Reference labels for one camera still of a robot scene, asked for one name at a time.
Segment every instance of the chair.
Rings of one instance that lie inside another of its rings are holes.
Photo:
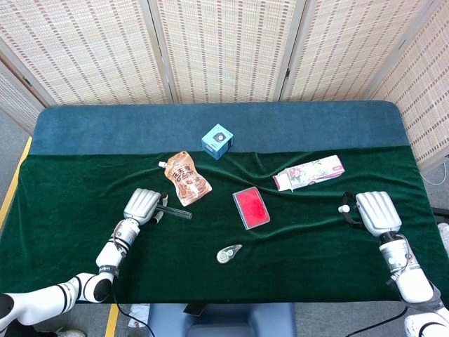
[[[157,337],[296,337],[292,303],[209,304],[200,317],[185,304],[152,304],[149,325]]]

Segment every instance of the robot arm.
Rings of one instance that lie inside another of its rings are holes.
[[[68,282],[50,286],[30,293],[0,293],[0,337],[13,320],[23,325],[32,325],[57,316],[73,308],[77,300],[100,303],[112,288],[114,276],[118,275],[121,260],[139,234],[139,226],[154,217],[158,222],[168,197],[150,190],[136,189],[123,212],[109,241],[97,257],[98,275],[81,273]]]
[[[349,215],[350,207],[347,205],[349,199],[356,202],[362,223],[354,221]],[[408,337],[449,336],[449,311],[440,299],[440,291],[422,271],[407,238],[398,234],[402,222],[389,195],[386,192],[359,194],[346,192],[339,212],[343,213],[344,219],[352,227],[367,230],[379,238],[379,250],[403,302],[409,308],[425,312],[407,317]]]

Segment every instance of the teal cube box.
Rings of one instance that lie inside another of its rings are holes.
[[[201,139],[204,151],[218,160],[234,144],[234,135],[217,124]]]

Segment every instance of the red stamp pad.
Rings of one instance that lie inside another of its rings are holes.
[[[269,222],[267,207],[256,187],[236,192],[232,196],[247,230]]]

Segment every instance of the green velvet tablecloth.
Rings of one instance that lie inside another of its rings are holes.
[[[278,192],[285,167],[337,154],[346,172]],[[387,191],[428,277],[449,295],[448,258],[410,147],[276,154],[191,152],[213,191],[183,208],[159,161],[172,154],[28,156],[0,241],[0,292],[23,292],[96,273],[95,259],[135,188],[167,191],[192,220],[141,227],[123,260],[121,303],[397,300],[377,239],[337,212],[344,191]],[[271,222],[245,230],[232,193],[257,186]],[[242,244],[225,265],[218,250]]]

